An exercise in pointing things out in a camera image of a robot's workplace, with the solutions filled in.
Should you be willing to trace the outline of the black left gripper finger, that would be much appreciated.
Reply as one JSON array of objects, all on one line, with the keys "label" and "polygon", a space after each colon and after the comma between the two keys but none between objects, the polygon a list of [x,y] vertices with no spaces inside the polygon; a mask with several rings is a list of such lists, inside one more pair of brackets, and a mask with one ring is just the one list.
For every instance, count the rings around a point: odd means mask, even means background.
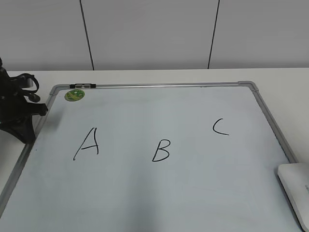
[{"label": "black left gripper finger", "polygon": [[22,117],[8,122],[1,122],[0,129],[13,135],[24,144],[31,144],[36,139],[32,116]]}]

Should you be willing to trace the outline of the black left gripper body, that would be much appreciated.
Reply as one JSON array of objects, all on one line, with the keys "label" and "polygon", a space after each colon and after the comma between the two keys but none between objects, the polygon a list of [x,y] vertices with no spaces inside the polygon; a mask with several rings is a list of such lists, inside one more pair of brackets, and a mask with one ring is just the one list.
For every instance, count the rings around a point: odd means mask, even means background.
[{"label": "black left gripper body", "polygon": [[[26,78],[33,81],[33,87],[23,88]],[[22,73],[10,77],[0,64],[0,122],[8,122],[14,119],[40,115],[48,112],[46,104],[39,103],[41,98],[36,94],[39,90],[39,82],[34,75]]]}]

